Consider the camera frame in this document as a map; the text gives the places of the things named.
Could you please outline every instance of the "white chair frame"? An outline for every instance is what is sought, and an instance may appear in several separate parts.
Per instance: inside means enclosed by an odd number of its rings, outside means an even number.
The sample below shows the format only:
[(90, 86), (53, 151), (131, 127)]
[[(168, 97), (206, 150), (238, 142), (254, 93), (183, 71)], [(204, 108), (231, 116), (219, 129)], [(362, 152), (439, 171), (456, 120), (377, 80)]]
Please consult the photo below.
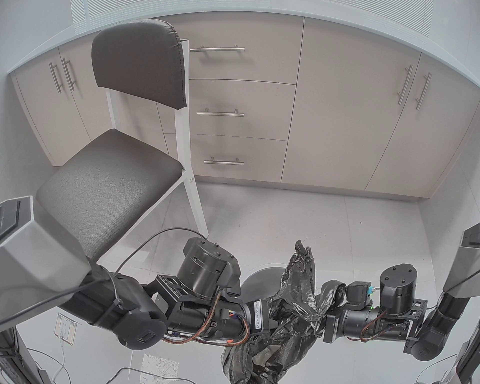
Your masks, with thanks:
[[(173, 184), (160, 199), (153, 204), (138, 220), (137, 222), (122, 236), (122, 238), (111, 247), (104, 255), (109, 254), (150, 212), (152, 212), (168, 195), (170, 195), (175, 188), (181, 183), (185, 185), (187, 191), (190, 207), (192, 207), (193, 217), (197, 225), (198, 231), (208, 236), (207, 224), (205, 222), (204, 212), (202, 204), (200, 203), (200, 197), (198, 195), (197, 184), (195, 182), (195, 176), (193, 175), (191, 154), (190, 154), (190, 99), (189, 99), (189, 41), (182, 40), (181, 47), (183, 51), (183, 65), (185, 69), (185, 99), (187, 106), (180, 110), (175, 110), (175, 133), (177, 138), (177, 152), (178, 161), (183, 166), (183, 172), (180, 178)], [(110, 118), (113, 128), (118, 131), (122, 131), (120, 126), (120, 115), (117, 104), (117, 91), (107, 89), (107, 101), (108, 110), (110, 111)]]

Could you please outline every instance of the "chair seat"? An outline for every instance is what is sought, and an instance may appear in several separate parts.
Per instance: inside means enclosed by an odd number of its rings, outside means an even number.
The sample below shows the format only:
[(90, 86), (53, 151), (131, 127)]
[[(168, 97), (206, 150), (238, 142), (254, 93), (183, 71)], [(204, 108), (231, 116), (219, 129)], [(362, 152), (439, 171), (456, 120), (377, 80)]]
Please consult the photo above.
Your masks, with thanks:
[(97, 261), (181, 177), (177, 160), (111, 129), (37, 191), (38, 202)]

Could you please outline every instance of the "trash bag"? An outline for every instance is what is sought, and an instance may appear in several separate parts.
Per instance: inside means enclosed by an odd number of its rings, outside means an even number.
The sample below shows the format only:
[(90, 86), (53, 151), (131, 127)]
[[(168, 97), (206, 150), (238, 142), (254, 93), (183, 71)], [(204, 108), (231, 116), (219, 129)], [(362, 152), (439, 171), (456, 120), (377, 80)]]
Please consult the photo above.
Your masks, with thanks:
[(325, 314), (343, 302), (346, 290), (344, 283), (330, 280), (315, 296), (312, 252), (298, 240), (280, 290), (268, 299), (270, 318), (278, 321), (278, 328), (240, 346), (225, 348), (223, 372), (231, 384), (278, 383), (322, 337)]

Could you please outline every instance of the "silver bar handle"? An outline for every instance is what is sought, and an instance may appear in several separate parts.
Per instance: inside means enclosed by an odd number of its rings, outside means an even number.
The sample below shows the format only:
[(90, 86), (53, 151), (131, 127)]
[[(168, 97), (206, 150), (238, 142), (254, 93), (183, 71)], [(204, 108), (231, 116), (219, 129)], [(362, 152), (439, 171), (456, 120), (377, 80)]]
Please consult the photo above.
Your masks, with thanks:
[(398, 100), (398, 105), (402, 104), (403, 97), (405, 96), (405, 92), (407, 91), (408, 88), (408, 82), (410, 81), (410, 77), (412, 76), (413, 72), (413, 65), (410, 65), (408, 68), (405, 68), (407, 71), (407, 78), (405, 79), (405, 83), (403, 84), (402, 92), (397, 92), (397, 94), (400, 96), (400, 99)]
[(190, 52), (243, 52), (245, 47), (234, 45), (233, 47), (204, 47), (200, 45), (198, 48), (190, 48)]
[(415, 99), (417, 101), (417, 110), (420, 109), (421, 102), (423, 101), (423, 98), (425, 97), (425, 92), (427, 92), (428, 84), (430, 83), (430, 79), (432, 78), (432, 74), (428, 72), (428, 76), (423, 75), (423, 77), (426, 79), (425, 85), (423, 86), (423, 90), (421, 92), (420, 98)]
[(57, 79), (57, 75), (55, 74), (55, 71), (54, 71), (54, 68), (56, 68), (57, 65), (53, 65), (52, 62), (50, 62), (50, 71), (52, 72), (52, 76), (53, 76), (53, 81), (55, 82), (55, 86), (57, 88), (57, 91), (58, 93), (60, 94), (61, 93), (61, 89), (63, 87), (63, 84), (59, 84), (59, 81)]
[(208, 108), (205, 108), (205, 111), (197, 112), (197, 116), (237, 116), (237, 117), (243, 117), (243, 116), (245, 116), (245, 114), (239, 112), (238, 109), (236, 109), (234, 112), (210, 112), (208, 110)]
[(67, 67), (67, 64), (70, 63), (70, 60), (68, 61), (65, 61), (65, 58), (62, 57), (61, 58), (61, 64), (62, 64), (62, 67), (63, 67), (63, 71), (65, 72), (65, 77), (67, 78), (67, 82), (68, 82), (68, 87), (70, 88), (70, 90), (73, 92), (75, 90), (75, 88), (73, 87), (74, 84), (77, 84), (76, 81), (72, 81), (72, 77), (70, 76), (70, 72), (68, 71), (68, 67)]
[(244, 165), (243, 161), (236, 159), (235, 161), (219, 161), (213, 160), (213, 157), (210, 160), (204, 160), (205, 164), (225, 164), (225, 165)]

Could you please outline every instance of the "white countertop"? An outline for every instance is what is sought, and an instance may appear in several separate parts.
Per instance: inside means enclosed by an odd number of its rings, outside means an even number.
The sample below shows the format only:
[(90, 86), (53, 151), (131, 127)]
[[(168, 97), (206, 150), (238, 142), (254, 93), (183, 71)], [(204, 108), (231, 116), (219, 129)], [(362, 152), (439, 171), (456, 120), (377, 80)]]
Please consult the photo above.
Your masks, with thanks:
[[(427, 36), (374, 13), (327, 0), (170, 0), (161, 2), (161, 4), (155, 6), (153, 9), (152, 7), (146, 10), (140, 9), (134, 18), (161, 17), (180, 13), (211, 11), (285, 13), (350, 25), (415, 48), (446, 64), (471, 80), (477, 86), (480, 86), (480, 80), (474, 73)], [(96, 26), (95, 28), (90, 28), (86, 32), (76, 35), (75, 28), (72, 25), (26, 54), (23, 59), (9, 70), (9, 73), (52, 48), (100, 30), (106, 26), (107, 25)]]

